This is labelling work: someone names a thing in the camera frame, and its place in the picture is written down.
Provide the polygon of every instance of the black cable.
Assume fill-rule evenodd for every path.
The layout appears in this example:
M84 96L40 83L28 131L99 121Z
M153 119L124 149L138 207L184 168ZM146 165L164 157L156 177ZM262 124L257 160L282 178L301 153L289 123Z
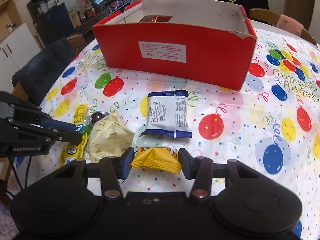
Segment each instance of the black cable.
M11 197L15 197L15 195L13 195L9 190L5 190Z
M13 165L13 162L12 162L11 158L8 158L8 160L9 160L9 162L10 162L11 169L13 170L14 176L16 177L16 180L17 180L17 182L18 182L18 184L19 184L19 187L20 187L21 190L23 190L22 185L21 185L21 182L20 182L19 177L18 177L18 174L17 174L17 171L16 171L16 169L15 169L15 167L14 167L14 165Z
M28 174L29 174L31 159L32 159L32 156L29 157L28 166L27 166L27 171L26 171L26 179L25 179L25 181L24 181L24 188L27 188L27 186L28 186Z

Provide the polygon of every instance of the snack package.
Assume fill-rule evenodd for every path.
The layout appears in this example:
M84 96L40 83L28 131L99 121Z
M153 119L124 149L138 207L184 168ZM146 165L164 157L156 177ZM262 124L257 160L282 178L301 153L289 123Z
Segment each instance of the snack package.
M188 91L164 91L148 94L148 125L142 135L163 134L173 138L192 138L187 124Z
M78 145L68 145L61 151L60 164L61 166L72 162L75 159L83 158L84 148L88 141L88 135L86 132L82 134L81 142Z
M140 147L131 163L131 168L140 167L180 174L178 151L168 147Z
M85 157L93 163L108 156L120 157L131 147L134 132L129 130L113 111L92 128Z
M147 15L143 17L140 22L168 22L172 19L173 16L166 15Z

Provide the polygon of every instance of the white cabinet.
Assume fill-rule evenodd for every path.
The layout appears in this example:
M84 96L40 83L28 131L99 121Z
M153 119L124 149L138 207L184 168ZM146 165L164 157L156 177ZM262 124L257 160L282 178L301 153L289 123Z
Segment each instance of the white cabinet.
M18 67L9 52L0 44L0 90L12 93L12 76L18 71Z
M12 31L12 33L2 41L1 46L9 53L9 56L19 69L40 52L26 23L21 24Z

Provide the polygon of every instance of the blue and white snack package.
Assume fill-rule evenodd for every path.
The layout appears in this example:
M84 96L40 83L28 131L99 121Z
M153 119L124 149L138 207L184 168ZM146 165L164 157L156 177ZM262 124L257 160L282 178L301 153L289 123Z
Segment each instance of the blue and white snack package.
M148 125L142 135L163 134L173 138L192 138L187 124L188 91L148 94Z

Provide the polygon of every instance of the cabinet handle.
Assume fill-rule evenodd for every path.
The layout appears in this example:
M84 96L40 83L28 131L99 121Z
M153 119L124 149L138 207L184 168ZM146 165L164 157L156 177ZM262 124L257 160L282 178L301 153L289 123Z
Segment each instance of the cabinet handle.
M9 56L8 56L8 54L5 52L5 50L4 50L4 49L2 49L2 50L3 50L4 54L7 56L7 58L9 58Z
M12 54L12 50L10 49L8 43L7 43L7 47L8 47L8 49L9 49L10 53Z

